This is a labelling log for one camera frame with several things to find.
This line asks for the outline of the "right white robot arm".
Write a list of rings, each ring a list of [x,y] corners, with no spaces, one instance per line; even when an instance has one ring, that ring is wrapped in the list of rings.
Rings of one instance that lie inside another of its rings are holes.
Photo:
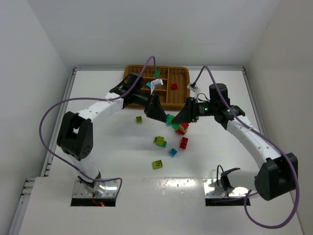
[[[183,109],[176,115],[172,123],[197,122],[199,117],[213,116],[226,131],[232,134],[250,153],[258,172],[244,171],[232,168],[224,171],[220,177],[220,186],[224,190],[244,187],[253,190],[269,201],[296,189],[296,174],[298,170],[297,157],[289,153],[283,156],[272,144],[266,142],[255,133],[255,128],[245,116],[244,111],[230,104],[227,86],[223,83],[209,86],[210,99],[197,101],[189,97]]]

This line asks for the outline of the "dark green lego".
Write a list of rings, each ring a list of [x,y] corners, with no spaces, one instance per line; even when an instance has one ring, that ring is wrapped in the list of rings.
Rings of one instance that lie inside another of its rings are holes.
[[[161,70],[157,69],[155,74],[154,74],[154,77],[159,78],[160,74],[161,74]]]

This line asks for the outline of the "small red lego brick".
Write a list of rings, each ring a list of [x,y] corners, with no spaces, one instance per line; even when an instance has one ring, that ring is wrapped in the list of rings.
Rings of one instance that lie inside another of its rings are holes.
[[[178,89],[177,83],[171,84],[171,89],[172,89],[172,90],[177,90],[177,89]]]

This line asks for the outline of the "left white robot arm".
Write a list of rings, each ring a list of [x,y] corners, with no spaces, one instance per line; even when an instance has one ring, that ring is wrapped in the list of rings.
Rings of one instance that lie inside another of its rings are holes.
[[[166,114],[161,106],[158,93],[141,92],[143,78],[130,73],[104,97],[84,110],[64,114],[57,145],[69,155],[77,167],[79,181],[89,188],[101,178],[101,173],[93,165],[89,154],[93,148],[93,128],[113,113],[130,104],[143,107],[146,117],[166,122]]]

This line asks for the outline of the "green lego base brick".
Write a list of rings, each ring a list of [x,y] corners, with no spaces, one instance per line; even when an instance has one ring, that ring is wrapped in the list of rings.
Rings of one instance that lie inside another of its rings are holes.
[[[179,123],[174,123],[173,120],[172,120],[172,125],[171,125],[171,126],[172,126],[172,128],[173,128],[174,130],[178,130],[180,124],[179,124]]]

